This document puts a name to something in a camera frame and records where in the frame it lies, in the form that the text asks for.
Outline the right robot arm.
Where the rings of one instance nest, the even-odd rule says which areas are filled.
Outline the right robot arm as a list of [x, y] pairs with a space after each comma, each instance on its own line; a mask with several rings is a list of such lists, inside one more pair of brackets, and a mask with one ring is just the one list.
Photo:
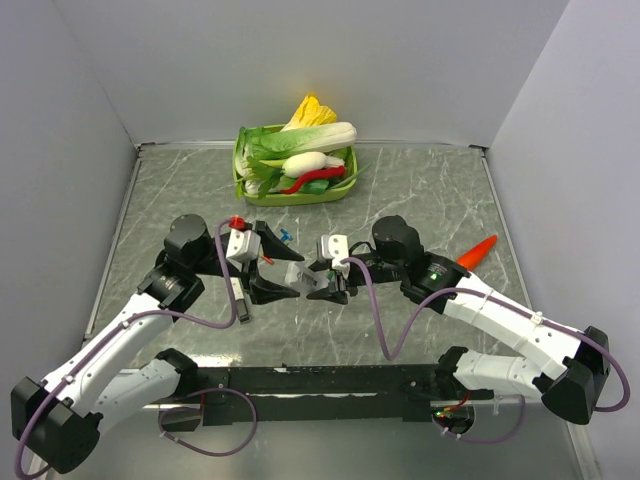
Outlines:
[[609, 341], [603, 331], [567, 327], [509, 299], [468, 268], [425, 250], [418, 232], [401, 216], [378, 220], [372, 238], [369, 252], [355, 254], [346, 236], [321, 236], [311, 268], [328, 271], [329, 284], [311, 298], [345, 304], [361, 286], [372, 290], [396, 282], [420, 309], [471, 325], [515, 353], [450, 348], [440, 358], [436, 375], [444, 396], [454, 399], [477, 390], [521, 395], [541, 400], [565, 421], [589, 423], [610, 372]]

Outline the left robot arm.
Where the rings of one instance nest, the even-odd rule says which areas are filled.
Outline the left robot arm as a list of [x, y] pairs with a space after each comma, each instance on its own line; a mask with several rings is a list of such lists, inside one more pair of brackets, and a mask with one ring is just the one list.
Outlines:
[[199, 215], [176, 218], [154, 268], [113, 320], [42, 380], [25, 377], [13, 388], [12, 433], [19, 443], [16, 476], [29, 476], [22, 467], [25, 450], [45, 461], [47, 468], [68, 473], [88, 458], [102, 435], [145, 405], [164, 398], [192, 398], [198, 366], [175, 349], [159, 353], [134, 374], [121, 371], [177, 320], [195, 319], [187, 311], [204, 291], [203, 276], [223, 278], [229, 294], [234, 292], [233, 278], [240, 278], [256, 304], [297, 297], [297, 291], [260, 276], [260, 254], [293, 262], [304, 259], [263, 221], [231, 217], [210, 231]]

